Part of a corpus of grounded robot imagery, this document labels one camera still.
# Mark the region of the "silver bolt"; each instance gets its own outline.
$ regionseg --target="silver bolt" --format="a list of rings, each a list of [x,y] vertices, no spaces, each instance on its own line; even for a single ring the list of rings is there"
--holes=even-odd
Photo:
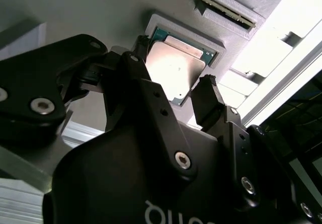
[[[46,98],[37,98],[30,104],[31,109],[41,115],[47,115],[55,110],[55,105]]]
[[[260,135],[265,135],[260,127],[257,127],[256,130],[257,130],[257,132],[260,133]]]
[[[230,110],[231,110],[231,112],[233,113],[233,114],[235,114],[235,115],[238,115],[238,112],[237,112],[237,110],[236,109],[234,109],[234,108],[230,108]]]
[[[8,98],[8,93],[5,91],[5,89],[0,88],[0,102],[6,100]]]
[[[255,188],[254,188],[253,184],[251,183],[251,181],[247,177],[242,177],[241,183],[242,183],[243,187],[245,188],[245,190],[250,195],[254,195],[255,194]]]
[[[131,59],[133,59],[134,61],[139,61],[139,59],[136,58],[134,55],[131,55]]]
[[[313,217],[312,212],[310,211],[310,209],[307,207],[307,205],[305,203],[301,203],[301,208],[304,211],[305,215],[307,215],[308,217]]]
[[[178,165],[183,169],[188,169],[191,166],[189,157],[183,152],[177,152],[175,155]]]
[[[98,49],[100,49],[100,48],[101,48],[101,46],[100,46],[98,43],[94,42],[94,41],[92,41],[92,42],[90,43],[90,45],[91,45],[92,47],[95,47],[95,48],[98,48]]]

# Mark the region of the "logo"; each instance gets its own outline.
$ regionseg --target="logo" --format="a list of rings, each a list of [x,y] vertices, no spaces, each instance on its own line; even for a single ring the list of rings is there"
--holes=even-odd
[[[173,223],[173,217],[172,217],[172,211],[168,210],[168,216],[166,216],[166,214],[164,213],[164,211],[156,206],[153,205],[151,202],[149,202],[148,200],[145,202],[145,204],[148,205],[147,209],[145,210],[145,222],[146,224],[172,224]],[[159,223],[153,223],[150,219],[150,215],[152,211],[156,211],[158,212],[161,221]],[[181,213],[178,213],[178,220],[179,220],[179,224],[184,224],[183,223],[183,216]],[[188,224],[204,224],[200,219],[196,218],[196,217],[192,217],[189,219]]]

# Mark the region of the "metal plate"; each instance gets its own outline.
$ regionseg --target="metal plate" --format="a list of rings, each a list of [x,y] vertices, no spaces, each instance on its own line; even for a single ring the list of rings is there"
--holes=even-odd
[[[172,36],[168,36],[165,40],[165,43],[168,45],[171,45],[179,50],[182,50],[186,52],[187,54],[190,54],[198,59],[201,59],[203,55],[203,51],[200,49],[197,49],[189,44],[186,44],[185,42],[180,41],[179,39],[176,39]]]
[[[170,101],[183,98],[206,66],[202,60],[163,42],[153,44],[145,65]]]

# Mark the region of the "black bracket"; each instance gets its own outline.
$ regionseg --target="black bracket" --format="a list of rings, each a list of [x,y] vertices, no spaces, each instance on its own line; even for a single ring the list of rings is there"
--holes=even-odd
[[[206,75],[191,93],[192,105],[202,131],[216,137],[229,153],[233,204],[245,211],[259,205],[255,162],[250,138],[241,128],[240,116],[234,108],[225,106],[215,82]]]
[[[118,124],[135,119],[150,173],[164,187],[193,181],[197,163],[162,86],[151,81],[144,60],[133,52],[123,53],[117,71],[124,93],[120,99],[126,105]]]

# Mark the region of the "screw hole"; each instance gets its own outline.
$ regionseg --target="screw hole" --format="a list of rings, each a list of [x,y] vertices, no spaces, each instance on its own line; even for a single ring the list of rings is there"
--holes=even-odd
[[[163,115],[163,116],[168,116],[169,114],[168,114],[168,112],[167,112],[167,110],[165,110],[165,109],[161,109],[160,110],[160,113]]]
[[[247,150],[246,150],[246,148],[245,148],[245,147],[242,147],[242,148],[241,148],[241,151],[243,151],[243,153],[244,153],[245,155],[248,155],[248,152],[247,152]]]
[[[44,109],[44,110],[46,110],[46,109],[48,109],[48,108],[49,108],[49,105],[48,105],[47,103],[45,103],[45,102],[39,102],[39,103],[38,103],[38,107],[39,107],[40,109]]]
[[[160,93],[159,92],[153,92],[153,95],[155,95],[155,97],[160,97]]]
[[[246,138],[244,137],[244,135],[240,134],[239,136],[240,136],[240,138],[241,138],[242,140],[244,140],[244,141],[246,140]]]

